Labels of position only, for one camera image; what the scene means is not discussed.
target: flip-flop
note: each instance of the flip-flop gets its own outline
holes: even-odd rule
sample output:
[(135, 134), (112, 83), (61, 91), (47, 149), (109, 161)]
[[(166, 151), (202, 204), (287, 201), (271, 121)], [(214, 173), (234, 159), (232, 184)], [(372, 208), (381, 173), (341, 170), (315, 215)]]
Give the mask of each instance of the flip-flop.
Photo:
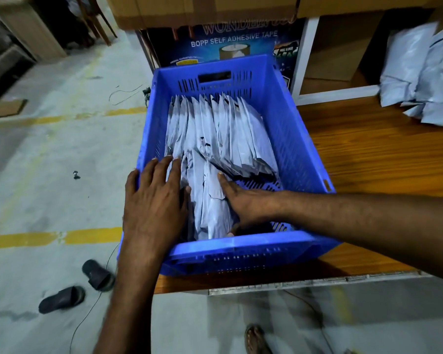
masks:
[(113, 273), (101, 267), (95, 260), (88, 260), (82, 266), (82, 272), (89, 278), (90, 285), (97, 291), (110, 291), (115, 284)]
[(75, 307), (82, 303), (84, 298), (85, 290), (78, 285), (74, 285), (57, 292), (55, 295), (44, 298), (38, 310), (41, 314), (46, 314), (57, 309)]
[(252, 330), (254, 333), (255, 329), (257, 329), (257, 331), (261, 334), (261, 338), (258, 341), (257, 351), (253, 354), (272, 354), (271, 348), (269, 347), (269, 345), (266, 342), (266, 339), (264, 338), (264, 331), (257, 324), (250, 324), (250, 325), (248, 325), (248, 327), (245, 330), (246, 353), (248, 353), (248, 354), (252, 353), (251, 350), (248, 348), (248, 331)]

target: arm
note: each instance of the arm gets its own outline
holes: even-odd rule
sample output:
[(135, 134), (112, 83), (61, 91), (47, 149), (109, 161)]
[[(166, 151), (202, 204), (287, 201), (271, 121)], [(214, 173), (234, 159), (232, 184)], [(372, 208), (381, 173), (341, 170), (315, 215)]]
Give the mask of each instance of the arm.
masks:
[(125, 186), (123, 231), (115, 289), (94, 354), (150, 353), (151, 304), (165, 255), (176, 242), (187, 217), (188, 188), (179, 202), (180, 159), (154, 159)]
[(242, 190), (219, 180), (241, 227), (287, 222), (443, 277), (443, 198)]

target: crate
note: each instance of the crate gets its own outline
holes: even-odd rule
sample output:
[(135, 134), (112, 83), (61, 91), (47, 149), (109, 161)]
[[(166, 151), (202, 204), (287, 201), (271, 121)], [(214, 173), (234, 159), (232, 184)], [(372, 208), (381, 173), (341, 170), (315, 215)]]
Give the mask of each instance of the crate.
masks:
[[(171, 97), (224, 92), (242, 96), (263, 117), (279, 167), (274, 183), (248, 179), (244, 188), (334, 192), (333, 185), (302, 122), (271, 55), (240, 57), (195, 65), (159, 68), (151, 98), (137, 168), (164, 156)], [(297, 263), (317, 258), (339, 244), (331, 238), (272, 224), (275, 232), (177, 244), (164, 261), (169, 276), (245, 270)]]

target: wood grain surface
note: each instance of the wood grain surface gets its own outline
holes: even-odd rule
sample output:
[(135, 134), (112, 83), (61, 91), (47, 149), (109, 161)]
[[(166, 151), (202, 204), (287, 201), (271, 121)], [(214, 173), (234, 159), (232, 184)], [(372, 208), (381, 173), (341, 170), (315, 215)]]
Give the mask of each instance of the wood grain surface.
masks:
[[(300, 106), (337, 192), (443, 196), (443, 128), (420, 124), (376, 97)], [(155, 293), (411, 270), (350, 244), (319, 260), (263, 270), (159, 276)]]

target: gray floor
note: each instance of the gray floor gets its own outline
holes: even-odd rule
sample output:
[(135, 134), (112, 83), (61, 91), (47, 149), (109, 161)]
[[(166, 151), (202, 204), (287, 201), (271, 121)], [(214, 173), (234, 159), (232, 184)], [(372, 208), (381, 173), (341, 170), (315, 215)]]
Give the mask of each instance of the gray floor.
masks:
[[(108, 8), (103, 9), (115, 25)], [(65, 234), (121, 226), (123, 186), (141, 143), (141, 90), (147, 84), (125, 34), (118, 35), (111, 47), (98, 44), (36, 65), (4, 97), (28, 99), (18, 117), (33, 118), (38, 125), (3, 126), (16, 118), (0, 119), (0, 238), (18, 234), (11, 237), (16, 247), (0, 248), (0, 354), (68, 353), (72, 333), (98, 298), (80, 267), (89, 258), (105, 263), (117, 239), (67, 244)], [(116, 90), (130, 92), (112, 94)], [(74, 170), (81, 179), (73, 179)], [(50, 234), (56, 239), (48, 244), (32, 240)], [(115, 255), (109, 262), (113, 270)], [(43, 297), (75, 284), (87, 291), (83, 304), (38, 314)], [(442, 280), (295, 294), (322, 313), (335, 353), (443, 353)], [(80, 326), (72, 353), (92, 351), (109, 297), (103, 294)], [(153, 351), (243, 353), (248, 323), (264, 328), (275, 353), (330, 353), (312, 310), (285, 292), (157, 295)]]

